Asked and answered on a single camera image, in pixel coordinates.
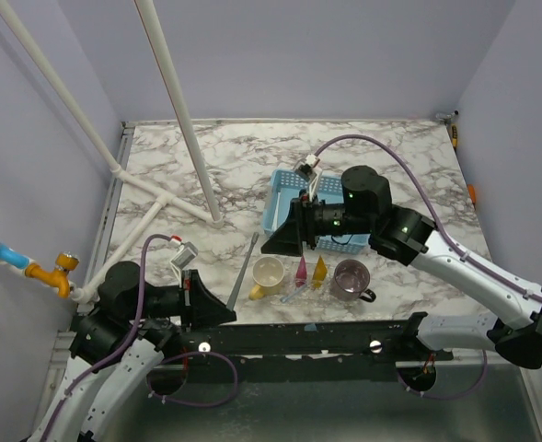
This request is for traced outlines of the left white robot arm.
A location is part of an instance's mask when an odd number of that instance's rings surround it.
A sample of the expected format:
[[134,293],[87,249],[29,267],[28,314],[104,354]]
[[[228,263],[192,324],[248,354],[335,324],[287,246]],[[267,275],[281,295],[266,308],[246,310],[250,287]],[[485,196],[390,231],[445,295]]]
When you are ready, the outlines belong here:
[[75,327],[66,370],[31,441],[99,441],[157,365],[199,352],[188,334],[236,320],[195,270],[174,285],[143,283],[134,262],[112,266],[99,302]]

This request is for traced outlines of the blue plastic basket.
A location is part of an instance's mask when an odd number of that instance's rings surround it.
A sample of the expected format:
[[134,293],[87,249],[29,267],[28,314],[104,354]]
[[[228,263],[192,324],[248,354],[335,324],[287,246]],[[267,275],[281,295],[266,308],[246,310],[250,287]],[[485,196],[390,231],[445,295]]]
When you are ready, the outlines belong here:
[[[267,237],[286,220],[291,200],[305,188],[306,181],[294,171],[288,169],[273,171],[261,219],[261,226]],[[342,203],[340,176],[323,175],[319,181],[317,197],[328,204]],[[368,239],[368,235],[361,234],[334,238],[328,235],[319,239],[317,249],[356,255],[368,246]]]

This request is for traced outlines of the purple mug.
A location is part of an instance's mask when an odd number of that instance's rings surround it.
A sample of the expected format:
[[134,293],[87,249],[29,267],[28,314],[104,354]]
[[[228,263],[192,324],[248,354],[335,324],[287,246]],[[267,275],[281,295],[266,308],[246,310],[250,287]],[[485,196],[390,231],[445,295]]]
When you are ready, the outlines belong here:
[[329,293],[342,302],[361,300],[376,301],[376,294],[369,288],[371,275],[367,267],[354,259],[340,262],[330,281]]

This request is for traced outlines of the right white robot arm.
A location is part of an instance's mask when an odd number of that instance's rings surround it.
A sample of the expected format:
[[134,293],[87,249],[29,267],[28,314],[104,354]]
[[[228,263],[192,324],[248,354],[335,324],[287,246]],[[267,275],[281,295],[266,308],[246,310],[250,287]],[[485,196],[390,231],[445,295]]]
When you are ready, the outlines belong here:
[[321,237],[366,235],[378,255],[429,273],[488,310],[479,316],[422,316],[416,329],[399,338],[406,358],[475,349],[493,351],[523,368],[542,367],[542,285],[461,247],[430,217],[393,204],[388,180],[368,166],[346,169],[341,188],[340,204],[308,193],[294,198],[262,253],[297,257]]

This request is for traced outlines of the light blue toothbrush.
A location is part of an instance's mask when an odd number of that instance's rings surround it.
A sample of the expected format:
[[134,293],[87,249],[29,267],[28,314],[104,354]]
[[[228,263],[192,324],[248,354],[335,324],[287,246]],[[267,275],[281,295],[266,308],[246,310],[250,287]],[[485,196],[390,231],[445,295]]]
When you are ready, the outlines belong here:
[[309,284],[309,283],[305,283],[305,284],[303,284],[303,285],[301,285],[301,286],[298,286],[298,287],[293,291],[293,293],[281,297],[281,303],[282,303],[282,304],[285,304],[285,303],[289,302],[291,299],[300,296],[300,295],[303,294],[309,287],[310,287],[310,284]]

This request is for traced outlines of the yellow mug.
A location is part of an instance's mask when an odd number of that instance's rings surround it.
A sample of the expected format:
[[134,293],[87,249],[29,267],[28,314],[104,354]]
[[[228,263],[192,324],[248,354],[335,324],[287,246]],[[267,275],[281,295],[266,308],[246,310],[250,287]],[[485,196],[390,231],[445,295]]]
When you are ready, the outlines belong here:
[[272,256],[259,258],[253,265],[252,277],[254,286],[248,298],[259,300],[266,296],[277,295],[282,288],[285,270],[283,263]]

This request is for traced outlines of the yellow toothpaste tube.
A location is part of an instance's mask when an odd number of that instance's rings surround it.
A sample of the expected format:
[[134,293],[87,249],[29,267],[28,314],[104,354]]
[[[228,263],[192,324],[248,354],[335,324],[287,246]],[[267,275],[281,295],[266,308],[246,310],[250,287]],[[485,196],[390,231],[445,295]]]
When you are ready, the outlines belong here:
[[328,268],[322,256],[319,256],[311,277],[311,285],[314,290],[318,290],[324,284],[327,274]]

